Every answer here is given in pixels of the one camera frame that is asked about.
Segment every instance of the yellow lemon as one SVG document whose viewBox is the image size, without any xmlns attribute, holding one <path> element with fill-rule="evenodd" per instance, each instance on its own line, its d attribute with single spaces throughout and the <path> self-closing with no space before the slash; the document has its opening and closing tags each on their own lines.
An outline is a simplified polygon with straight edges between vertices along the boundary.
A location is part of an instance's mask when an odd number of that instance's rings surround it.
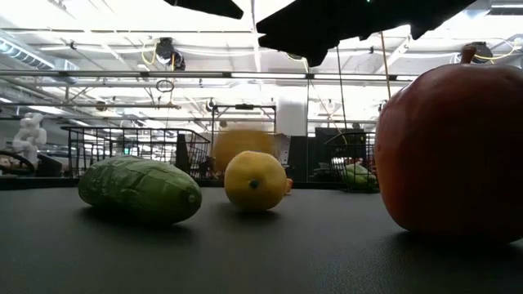
<svg viewBox="0 0 523 294">
<path fill-rule="evenodd" d="M 229 200 L 248 212 L 278 205 L 287 189 L 287 175 L 278 160 L 261 152 L 244 151 L 229 163 L 225 174 Z"/>
</svg>

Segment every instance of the cucumber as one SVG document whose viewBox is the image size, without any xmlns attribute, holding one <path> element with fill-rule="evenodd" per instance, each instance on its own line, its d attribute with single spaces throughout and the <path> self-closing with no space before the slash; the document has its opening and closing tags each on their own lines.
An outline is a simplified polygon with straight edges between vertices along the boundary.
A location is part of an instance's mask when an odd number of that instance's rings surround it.
<svg viewBox="0 0 523 294">
<path fill-rule="evenodd" d="M 93 207 L 129 212 L 137 221 L 171 225 L 200 208 L 198 184 L 180 169 L 135 156 L 93 164 L 78 183 L 80 198 Z"/>
</svg>

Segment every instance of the black overhead object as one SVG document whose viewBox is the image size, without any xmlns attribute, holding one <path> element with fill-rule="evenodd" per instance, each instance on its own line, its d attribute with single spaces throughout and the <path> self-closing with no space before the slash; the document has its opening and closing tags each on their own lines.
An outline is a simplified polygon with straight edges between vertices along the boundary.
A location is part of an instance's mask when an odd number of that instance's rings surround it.
<svg viewBox="0 0 523 294">
<path fill-rule="evenodd" d="M 340 40 L 410 25 L 414 40 L 475 0 L 296 0 L 257 23 L 262 47 L 303 56 L 321 65 Z"/>
<path fill-rule="evenodd" d="M 186 70 L 186 61 L 183 55 L 172 45 L 172 38 L 160 38 L 155 51 L 160 63 L 170 66 L 174 60 L 176 70 Z"/>
<path fill-rule="evenodd" d="M 183 7 L 217 16 L 241 20 L 242 11 L 232 0 L 164 0 L 174 7 Z"/>
</svg>

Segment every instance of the ceiling light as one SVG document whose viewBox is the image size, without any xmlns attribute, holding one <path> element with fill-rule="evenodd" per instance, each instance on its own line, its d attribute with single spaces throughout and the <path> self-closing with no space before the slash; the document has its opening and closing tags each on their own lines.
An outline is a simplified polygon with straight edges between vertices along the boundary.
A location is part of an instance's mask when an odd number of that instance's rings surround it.
<svg viewBox="0 0 523 294">
<path fill-rule="evenodd" d="M 30 106 L 31 109 L 42 111 L 47 114 L 63 114 L 65 111 L 50 106 Z"/>
<path fill-rule="evenodd" d="M 71 122 L 76 123 L 80 126 L 90 127 L 90 125 L 88 123 L 80 122 L 80 121 L 77 121 L 76 119 L 71 119 Z"/>
<path fill-rule="evenodd" d="M 232 73 L 232 78 L 305 78 L 304 73 Z"/>
<path fill-rule="evenodd" d="M 139 139 L 150 140 L 150 136 L 149 135 L 124 135 L 124 137 L 126 137 L 126 138 L 137 138 L 138 140 Z"/>
<path fill-rule="evenodd" d="M 397 76 L 397 77 L 396 77 L 396 81 L 410 81 L 410 82 L 412 82 L 412 81 L 415 80 L 416 78 L 418 78 L 418 76 L 413 76 L 413 75 L 403 75 L 403 76 Z"/>
<path fill-rule="evenodd" d="M 150 69 L 147 67 L 147 65 L 140 64 L 140 65 L 138 65 L 138 67 L 141 68 L 141 69 L 145 69 L 147 71 L 150 71 Z"/>
<path fill-rule="evenodd" d="M 339 74 L 315 74 L 314 79 L 340 79 Z M 385 81 L 384 75 L 376 74 L 342 74 L 342 80 L 362 80 L 362 81 Z"/>
<path fill-rule="evenodd" d="M 83 135 L 83 139 L 84 140 L 96 140 L 96 141 L 103 141 L 104 138 L 99 138 L 99 137 L 96 137 L 96 136 L 91 136 L 91 135 Z M 90 144 L 85 144 L 84 146 L 85 148 L 92 148 L 92 145 Z"/>
<path fill-rule="evenodd" d="M 523 4 L 492 4 L 492 8 L 523 8 Z"/>
<path fill-rule="evenodd" d="M 104 131 L 109 131 L 109 132 L 123 132 L 123 130 L 120 130 L 120 129 L 104 129 Z"/>
<path fill-rule="evenodd" d="M 40 51 L 59 51 L 59 50 L 69 50 L 70 46 L 52 46 L 52 47 L 41 47 Z"/>
</svg>

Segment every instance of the cable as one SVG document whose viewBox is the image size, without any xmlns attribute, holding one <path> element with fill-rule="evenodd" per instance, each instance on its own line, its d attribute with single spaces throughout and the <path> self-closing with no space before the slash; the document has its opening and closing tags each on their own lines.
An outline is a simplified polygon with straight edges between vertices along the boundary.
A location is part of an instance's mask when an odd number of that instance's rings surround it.
<svg viewBox="0 0 523 294">
<path fill-rule="evenodd" d="M 145 49 L 145 43 L 144 43 L 144 46 L 142 47 L 142 51 L 141 51 L 141 59 L 147 64 L 147 65 L 152 65 L 154 63 L 154 60 L 156 59 L 156 47 L 158 46 L 158 43 L 155 43 L 154 45 L 154 50 L 153 50 L 153 60 L 151 61 L 148 61 L 146 58 L 145 58 L 145 52 L 143 51 Z"/>
<path fill-rule="evenodd" d="M 339 73 L 340 91 L 342 93 L 343 122 L 345 123 L 345 129 L 347 129 L 347 127 L 346 127 L 346 114 L 345 114 L 345 98 L 343 96 L 342 62 L 340 61 L 340 49 L 339 49 L 338 46 L 336 46 L 336 53 L 337 53 L 337 71 Z"/>
<path fill-rule="evenodd" d="M 308 65 L 307 60 L 305 58 L 302 60 L 302 63 L 303 63 L 303 67 L 305 68 L 305 71 L 307 73 L 309 73 L 309 65 Z M 330 114 L 329 111 L 327 110 L 327 107 L 325 107 L 325 104 L 324 104 L 323 100 L 321 99 L 320 94 L 318 94 L 318 90 L 316 90 L 316 86 L 314 85 L 314 83 L 309 78 L 307 79 L 307 99 L 309 99 L 309 95 L 310 95 L 309 94 L 310 93 L 309 85 L 312 85 L 312 88 L 314 89 L 314 93 L 316 93 L 316 97 L 318 97 L 318 100 L 320 101 L 321 105 L 324 107 L 325 113 L 327 114 L 327 119 L 330 119 L 331 121 L 333 121 L 333 124 L 334 124 L 334 127 L 336 128 L 336 131 L 341 135 L 342 131 L 340 131 L 340 129 L 337 127 L 336 122 L 333 119 L 333 115 Z M 345 145 L 347 145 L 345 136 L 342 136 L 342 139 L 343 139 L 343 141 L 345 141 Z"/>
<path fill-rule="evenodd" d="M 172 53 L 172 55 L 171 55 L 171 71 L 174 71 L 174 69 L 175 69 L 175 67 L 174 67 L 174 62 L 176 61 L 176 59 L 177 59 L 177 58 L 175 57 L 174 53 Z"/>
<path fill-rule="evenodd" d="M 382 48 L 383 48 L 383 65 L 385 65 L 385 79 L 387 80 L 387 90 L 389 93 L 389 100 L 391 99 L 391 80 L 389 79 L 389 66 L 387 64 L 387 55 L 385 54 L 385 38 L 383 37 L 383 32 L 380 33 L 382 35 Z"/>
<path fill-rule="evenodd" d="M 508 46 L 512 47 L 512 50 L 510 52 L 508 52 L 507 54 L 505 54 L 505 55 L 498 56 L 498 57 L 486 57 L 486 56 L 479 56 L 479 55 L 476 54 L 476 55 L 474 55 L 474 57 L 480 58 L 482 60 L 500 60 L 502 58 L 511 56 L 512 53 L 514 53 L 514 51 L 516 50 L 517 43 L 519 43 L 519 42 L 520 41 L 514 42 L 514 46 L 512 46 L 512 45 L 510 45 L 510 43 L 508 41 L 505 41 L 505 43 L 508 44 Z"/>
</svg>

